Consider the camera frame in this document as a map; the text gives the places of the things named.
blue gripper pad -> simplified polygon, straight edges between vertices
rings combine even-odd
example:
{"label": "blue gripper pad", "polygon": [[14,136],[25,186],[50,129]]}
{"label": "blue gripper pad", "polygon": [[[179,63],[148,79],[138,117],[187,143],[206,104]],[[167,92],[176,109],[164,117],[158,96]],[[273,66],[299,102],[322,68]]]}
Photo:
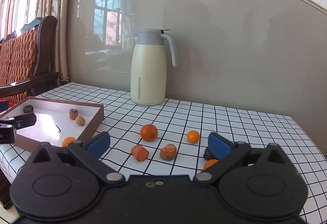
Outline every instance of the blue gripper pad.
{"label": "blue gripper pad", "polygon": [[208,149],[219,160],[227,156],[234,150],[234,143],[221,135],[211,132],[208,137]]}
{"label": "blue gripper pad", "polygon": [[9,108],[9,102],[7,100],[0,101],[0,112],[5,111]]}
{"label": "blue gripper pad", "polygon": [[83,147],[87,152],[99,159],[110,147],[110,135],[108,132],[102,132],[91,138]]}

brown box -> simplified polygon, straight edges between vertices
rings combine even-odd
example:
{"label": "brown box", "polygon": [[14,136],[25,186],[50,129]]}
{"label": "brown box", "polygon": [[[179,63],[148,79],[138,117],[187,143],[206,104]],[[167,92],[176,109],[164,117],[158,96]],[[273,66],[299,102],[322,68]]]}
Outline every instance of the brown box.
{"label": "brown box", "polygon": [[[40,142],[49,142],[53,146],[62,146],[66,137],[74,137],[83,142],[93,137],[104,118],[102,104],[74,102],[66,100],[28,97],[0,115],[12,117],[24,114],[25,105],[32,105],[37,121],[34,126],[19,129],[14,145],[33,152]],[[77,109],[85,119],[85,125],[79,126],[69,119],[69,110]]]}

checkered tablecloth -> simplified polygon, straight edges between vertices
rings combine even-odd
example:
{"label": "checkered tablecloth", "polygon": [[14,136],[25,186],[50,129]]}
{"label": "checkered tablecloth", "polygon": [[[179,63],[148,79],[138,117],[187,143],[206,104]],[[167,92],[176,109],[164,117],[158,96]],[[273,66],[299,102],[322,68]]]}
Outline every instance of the checkered tablecloth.
{"label": "checkered tablecloth", "polygon": [[[289,116],[174,99],[165,99],[156,106],[141,106],[130,99],[129,92],[77,83],[57,87],[40,97],[103,104],[105,118],[95,134],[108,131],[111,145],[100,160],[126,178],[131,174],[188,174],[192,178],[203,168],[202,156],[212,131],[234,142],[249,142],[252,147],[278,143],[308,186],[302,218],[310,224],[327,220],[327,161]],[[141,127],[148,123],[159,131],[158,138],[152,142],[140,137]],[[188,143],[186,134],[190,130],[201,134],[197,144]],[[137,143],[150,152],[144,162],[136,161],[130,154]],[[172,161],[165,161],[159,152],[169,143],[177,147],[178,155]],[[12,182],[30,153],[8,144],[0,145],[0,152],[0,167]]]}

large orange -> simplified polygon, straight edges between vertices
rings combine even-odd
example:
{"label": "large orange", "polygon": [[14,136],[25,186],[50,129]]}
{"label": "large orange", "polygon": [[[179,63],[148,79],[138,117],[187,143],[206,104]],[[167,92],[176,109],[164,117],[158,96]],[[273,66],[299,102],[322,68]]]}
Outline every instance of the large orange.
{"label": "large orange", "polygon": [[209,168],[210,166],[212,166],[213,164],[215,164],[215,163],[217,163],[217,162],[218,162],[218,160],[215,160],[215,159],[213,159],[213,160],[208,160],[208,161],[204,164],[203,169],[206,170],[207,168]]}
{"label": "large orange", "polygon": [[66,137],[63,142],[62,142],[62,146],[66,147],[68,146],[68,144],[70,144],[71,142],[74,142],[76,139],[74,137]]}
{"label": "large orange", "polygon": [[141,128],[140,134],[145,141],[153,141],[157,138],[158,130],[153,124],[146,124]]}
{"label": "large orange", "polygon": [[199,134],[199,132],[194,131],[194,130],[189,131],[189,132],[187,133],[187,140],[188,140],[190,143],[192,143],[192,144],[196,143],[197,141],[200,140],[200,134]]}

gray jug lid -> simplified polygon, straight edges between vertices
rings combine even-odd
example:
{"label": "gray jug lid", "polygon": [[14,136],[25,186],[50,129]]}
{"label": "gray jug lid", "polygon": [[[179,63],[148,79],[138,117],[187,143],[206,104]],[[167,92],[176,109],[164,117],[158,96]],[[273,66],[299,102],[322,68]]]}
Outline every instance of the gray jug lid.
{"label": "gray jug lid", "polygon": [[161,29],[142,28],[137,32],[136,44],[163,46],[164,40],[161,38]]}

